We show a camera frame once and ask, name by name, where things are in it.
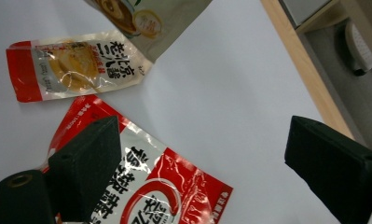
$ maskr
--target red stripe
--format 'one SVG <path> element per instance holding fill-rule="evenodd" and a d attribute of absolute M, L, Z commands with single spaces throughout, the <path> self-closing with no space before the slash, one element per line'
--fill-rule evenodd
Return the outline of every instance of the red stripe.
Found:
<path fill-rule="evenodd" d="M 13 44 L 6 50 L 6 54 L 8 71 L 17 100 L 24 103 L 42 101 L 34 72 L 31 42 Z"/>

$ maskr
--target plastic packaging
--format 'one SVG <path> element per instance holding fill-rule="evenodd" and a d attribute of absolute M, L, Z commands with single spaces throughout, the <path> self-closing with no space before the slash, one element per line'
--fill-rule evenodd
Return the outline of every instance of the plastic packaging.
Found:
<path fill-rule="evenodd" d="M 90 223 L 218 223 L 232 187 L 198 169 L 95 95 L 77 97 L 50 144 L 61 149 L 96 119 L 117 115 L 122 161 Z"/>
<path fill-rule="evenodd" d="M 20 102 L 114 91 L 138 84 L 212 0 L 86 0 L 119 31 L 23 41 L 7 49 Z"/>
<path fill-rule="evenodd" d="M 7 61 L 20 102 L 122 89 L 152 66 L 119 31 L 19 42 L 7 49 Z"/>

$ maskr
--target red snack bag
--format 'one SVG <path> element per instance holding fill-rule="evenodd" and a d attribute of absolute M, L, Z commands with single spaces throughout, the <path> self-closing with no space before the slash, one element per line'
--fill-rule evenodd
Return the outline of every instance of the red snack bag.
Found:
<path fill-rule="evenodd" d="M 116 115 L 122 161 L 91 223 L 218 223 L 232 187 L 198 169 L 95 95 L 77 97 L 50 144 L 51 153 L 96 119 Z"/>

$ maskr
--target white surface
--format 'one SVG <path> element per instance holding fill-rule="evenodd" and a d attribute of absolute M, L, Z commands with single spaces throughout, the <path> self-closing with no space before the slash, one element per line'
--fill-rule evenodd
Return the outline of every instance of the white surface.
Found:
<path fill-rule="evenodd" d="M 113 26 L 82 0 L 0 1 L 0 180 L 40 165 L 73 99 L 16 101 L 14 42 Z M 321 120 L 256 0 L 214 0 L 142 84 L 99 95 L 234 188 L 221 223 L 338 223 L 284 164 L 292 115 Z"/>

